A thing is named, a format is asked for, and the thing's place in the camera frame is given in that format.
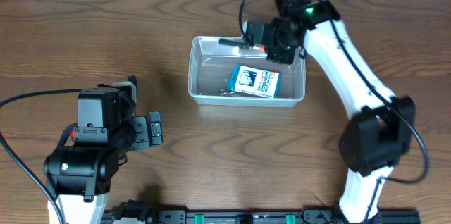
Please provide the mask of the small claw hammer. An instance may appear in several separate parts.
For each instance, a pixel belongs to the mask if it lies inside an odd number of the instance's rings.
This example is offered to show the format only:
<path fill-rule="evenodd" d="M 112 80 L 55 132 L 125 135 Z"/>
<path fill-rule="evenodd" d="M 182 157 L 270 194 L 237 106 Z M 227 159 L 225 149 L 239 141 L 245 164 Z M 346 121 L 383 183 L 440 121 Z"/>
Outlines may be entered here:
<path fill-rule="evenodd" d="M 231 39 L 225 39 L 225 38 L 220 38 L 218 42 L 219 42 L 219 44 L 227 45 L 227 46 L 234 46 L 234 47 L 238 47 L 239 49 L 253 49 L 253 50 L 257 50 L 257 51 L 265 51 L 264 46 L 254 46 L 253 44 L 249 44 L 247 42 L 238 42 L 238 41 L 233 41 Z"/>

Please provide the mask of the white and teal box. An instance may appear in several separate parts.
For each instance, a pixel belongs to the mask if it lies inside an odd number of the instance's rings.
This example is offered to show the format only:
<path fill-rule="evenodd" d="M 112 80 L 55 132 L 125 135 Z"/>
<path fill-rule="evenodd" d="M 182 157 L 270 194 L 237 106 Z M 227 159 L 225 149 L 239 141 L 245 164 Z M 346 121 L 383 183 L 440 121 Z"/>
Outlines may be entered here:
<path fill-rule="evenodd" d="M 227 89 L 274 99 L 278 95 L 282 73 L 249 66 L 232 69 Z"/>

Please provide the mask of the silver combination wrench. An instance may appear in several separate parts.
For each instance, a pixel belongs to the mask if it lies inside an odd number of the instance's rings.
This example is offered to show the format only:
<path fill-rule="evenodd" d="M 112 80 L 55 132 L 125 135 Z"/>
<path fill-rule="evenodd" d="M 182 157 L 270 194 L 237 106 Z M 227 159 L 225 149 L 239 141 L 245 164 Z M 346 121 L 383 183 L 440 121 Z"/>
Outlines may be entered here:
<path fill-rule="evenodd" d="M 221 89 L 220 90 L 220 95 L 221 96 L 232 96 L 234 94 L 239 94 L 239 92 L 231 90 L 231 89 Z"/>

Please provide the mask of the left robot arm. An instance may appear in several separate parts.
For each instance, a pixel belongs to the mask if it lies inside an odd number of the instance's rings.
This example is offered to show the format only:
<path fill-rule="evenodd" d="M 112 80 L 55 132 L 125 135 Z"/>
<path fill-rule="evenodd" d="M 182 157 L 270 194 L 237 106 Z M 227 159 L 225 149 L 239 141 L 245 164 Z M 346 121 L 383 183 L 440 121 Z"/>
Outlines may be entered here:
<path fill-rule="evenodd" d="M 129 151 L 163 144 L 161 115 L 137 116 L 137 80 L 99 84 L 78 96 L 78 120 L 44 162 L 50 223 L 155 223 L 134 201 L 105 211 L 112 177 Z"/>

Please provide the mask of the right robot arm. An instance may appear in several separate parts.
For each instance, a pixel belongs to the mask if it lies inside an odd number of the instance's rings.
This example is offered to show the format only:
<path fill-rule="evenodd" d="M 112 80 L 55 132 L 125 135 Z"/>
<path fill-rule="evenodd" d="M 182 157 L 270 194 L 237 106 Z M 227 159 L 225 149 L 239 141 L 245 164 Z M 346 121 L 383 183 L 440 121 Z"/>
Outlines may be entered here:
<path fill-rule="evenodd" d="M 348 169 L 339 218 L 374 223 L 383 185 L 417 136 L 414 102 L 397 97 L 377 78 L 329 0 L 274 1 L 278 16 L 271 22 L 240 22 L 245 46 L 263 48 L 276 63 L 290 64 L 295 55 L 308 54 L 320 65 L 349 119 L 339 139 Z"/>

